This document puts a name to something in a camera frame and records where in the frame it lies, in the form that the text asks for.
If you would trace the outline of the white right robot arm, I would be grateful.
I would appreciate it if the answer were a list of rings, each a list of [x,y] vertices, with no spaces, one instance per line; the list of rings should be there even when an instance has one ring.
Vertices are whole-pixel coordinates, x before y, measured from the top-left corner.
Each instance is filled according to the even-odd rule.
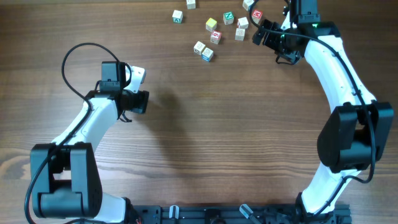
[[[275,50],[292,63],[305,58],[326,94],[331,115],[317,139],[320,165],[310,185],[281,216],[292,223],[337,221],[336,201],[350,181],[372,181],[394,110],[378,102],[363,86],[349,62],[340,32],[333,22],[280,25],[264,20],[253,42]]]

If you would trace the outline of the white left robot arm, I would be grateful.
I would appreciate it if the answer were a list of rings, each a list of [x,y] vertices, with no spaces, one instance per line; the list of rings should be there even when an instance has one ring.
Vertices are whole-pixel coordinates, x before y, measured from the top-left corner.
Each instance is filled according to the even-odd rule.
[[[25,212],[38,218],[74,222],[129,223],[137,214],[129,199],[103,192],[95,159],[106,131],[125,111],[143,114],[149,92],[129,90],[90,91],[83,108],[51,143],[36,144],[30,152],[32,180],[25,198]]]

